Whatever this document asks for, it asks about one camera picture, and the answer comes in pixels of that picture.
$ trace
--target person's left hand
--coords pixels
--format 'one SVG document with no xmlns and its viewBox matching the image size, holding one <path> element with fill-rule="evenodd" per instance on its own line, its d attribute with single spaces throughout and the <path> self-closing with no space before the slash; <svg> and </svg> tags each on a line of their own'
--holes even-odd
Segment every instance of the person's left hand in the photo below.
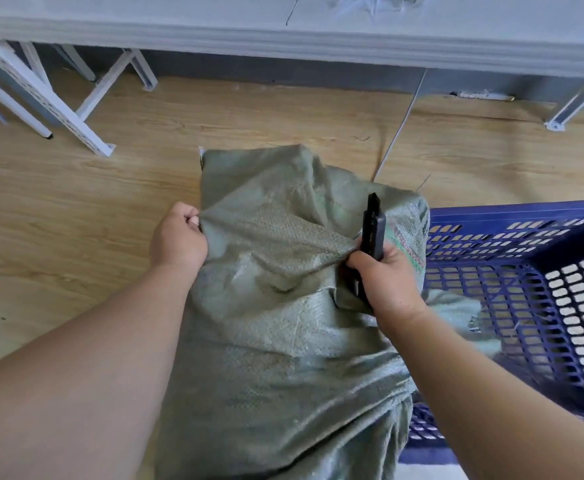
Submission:
<svg viewBox="0 0 584 480">
<path fill-rule="evenodd" d="M 207 256 L 208 240 L 199 228 L 199 209 L 176 202 L 152 235 L 152 266 L 168 264 L 198 271 Z"/>
</svg>

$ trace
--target forearm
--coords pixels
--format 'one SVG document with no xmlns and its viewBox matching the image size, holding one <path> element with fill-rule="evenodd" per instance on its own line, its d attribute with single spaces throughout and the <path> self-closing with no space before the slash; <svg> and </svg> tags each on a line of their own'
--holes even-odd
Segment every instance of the forearm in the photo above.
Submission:
<svg viewBox="0 0 584 480">
<path fill-rule="evenodd" d="M 584 422 L 480 354 L 429 309 L 383 322 L 470 478 L 584 478 Z"/>
<path fill-rule="evenodd" d="M 0 478 L 135 473 L 197 271 L 154 267 L 0 361 Z"/>
</svg>

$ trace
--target person's right arm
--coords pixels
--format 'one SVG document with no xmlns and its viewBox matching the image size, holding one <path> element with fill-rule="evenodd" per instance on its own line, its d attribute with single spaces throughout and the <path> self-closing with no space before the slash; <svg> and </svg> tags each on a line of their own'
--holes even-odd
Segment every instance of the person's right arm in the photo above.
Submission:
<svg viewBox="0 0 584 480">
<path fill-rule="evenodd" d="M 584 422 L 474 349 L 430 310 L 407 256 L 356 251 L 379 328 L 405 360 L 472 480 L 584 480 Z"/>
</svg>

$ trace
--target bare skin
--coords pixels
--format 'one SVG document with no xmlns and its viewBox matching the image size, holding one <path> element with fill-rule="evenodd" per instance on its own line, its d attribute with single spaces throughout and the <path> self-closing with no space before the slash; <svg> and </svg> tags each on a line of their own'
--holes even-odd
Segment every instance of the bare skin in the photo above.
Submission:
<svg viewBox="0 0 584 480">
<path fill-rule="evenodd" d="M 197 214 L 175 204 L 136 283 L 0 360 L 0 479 L 135 475 L 208 253 Z M 584 479 L 584 423 L 432 313 L 404 254 L 355 252 L 348 265 L 471 479 Z"/>
<path fill-rule="evenodd" d="M 379 328 L 392 341 L 472 480 L 584 479 L 584 422 L 480 354 L 421 299 L 407 256 L 357 251 Z"/>
</svg>

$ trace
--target person's left arm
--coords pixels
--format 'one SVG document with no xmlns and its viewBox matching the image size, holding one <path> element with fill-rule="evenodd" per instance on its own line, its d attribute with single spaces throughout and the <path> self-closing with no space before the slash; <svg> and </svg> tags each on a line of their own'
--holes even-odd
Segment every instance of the person's left arm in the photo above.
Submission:
<svg viewBox="0 0 584 480">
<path fill-rule="evenodd" d="M 135 475 L 208 254 L 197 214 L 175 204 L 136 283 L 0 360 L 0 479 Z"/>
</svg>

